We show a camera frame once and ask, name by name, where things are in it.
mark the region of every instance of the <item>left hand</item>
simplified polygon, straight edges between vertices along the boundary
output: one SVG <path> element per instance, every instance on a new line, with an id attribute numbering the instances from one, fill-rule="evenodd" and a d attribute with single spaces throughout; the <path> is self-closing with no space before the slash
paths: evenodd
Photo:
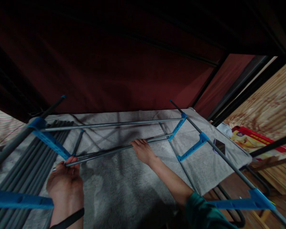
<path id="1" fill-rule="evenodd" d="M 66 163 L 77 161 L 70 157 Z M 50 174 L 47 191 L 54 203 L 51 225 L 55 225 L 84 207 L 83 180 L 79 176 L 80 165 L 66 167 L 64 162 Z"/>

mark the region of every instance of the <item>hand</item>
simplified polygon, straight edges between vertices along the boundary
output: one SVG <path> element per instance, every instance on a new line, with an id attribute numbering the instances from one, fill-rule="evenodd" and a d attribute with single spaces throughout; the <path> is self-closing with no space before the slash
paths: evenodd
<path id="1" fill-rule="evenodd" d="M 75 161 L 77 158 L 72 156 L 66 163 Z M 47 191 L 54 203 L 51 226 L 60 223 L 84 207 L 83 180 L 79 176 L 79 167 L 79 164 L 66 167 L 64 162 L 61 162 L 56 166 L 56 171 L 50 174 Z M 79 225 L 75 225 L 78 223 L 82 224 L 82 219 L 73 226 L 80 228 Z"/>
<path id="2" fill-rule="evenodd" d="M 152 162 L 158 158 L 145 139 L 136 139 L 130 144 L 133 146 L 139 160 L 148 166 L 151 166 Z"/>

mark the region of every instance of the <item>dark red fabric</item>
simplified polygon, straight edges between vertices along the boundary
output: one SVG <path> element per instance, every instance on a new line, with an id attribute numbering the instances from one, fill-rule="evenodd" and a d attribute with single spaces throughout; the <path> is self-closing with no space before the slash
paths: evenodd
<path id="1" fill-rule="evenodd" d="M 194 109 L 204 118 L 208 118 L 225 93 L 254 57 L 255 55 L 230 54 Z"/>
<path id="2" fill-rule="evenodd" d="M 204 51 L 204 57 L 212 60 L 222 54 L 147 13 L 124 13 L 132 14 L 141 33 L 166 38 L 165 42 L 198 54 Z M 57 113 L 167 109 L 173 108 L 170 99 L 187 108 L 213 70 L 207 64 L 51 12 L 21 8 L 19 14 L 21 18 L 0 9 L 0 46 L 48 104 L 67 95 Z M 133 21 L 127 26 L 134 29 Z"/>

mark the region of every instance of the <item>patterned fabric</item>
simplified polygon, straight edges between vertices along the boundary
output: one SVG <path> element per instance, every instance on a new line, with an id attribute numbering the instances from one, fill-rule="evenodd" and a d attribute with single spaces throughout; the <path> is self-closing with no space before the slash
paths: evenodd
<path id="1" fill-rule="evenodd" d="M 286 136 L 286 64 L 225 121 L 272 140 Z"/>
<path id="2" fill-rule="evenodd" d="M 25 123 L 9 116 L 0 110 L 0 146 L 5 145 L 15 137 L 25 126 Z"/>

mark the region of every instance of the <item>black strap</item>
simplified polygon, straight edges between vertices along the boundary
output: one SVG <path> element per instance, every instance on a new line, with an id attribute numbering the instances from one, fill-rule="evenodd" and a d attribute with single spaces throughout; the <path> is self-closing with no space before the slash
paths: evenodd
<path id="1" fill-rule="evenodd" d="M 70 227 L 72 224 L 74 224 L 76 221 L 78 221 L 80 218 L 82 218 L 84 214 L 85 214 L 85 209 L 82 208 L 77 212 L 73 213 L 72 215 L 70 215 L 68 218 L 66 218 L 59 224 L 53 225 L 50 229 L 66 229 Z"/>

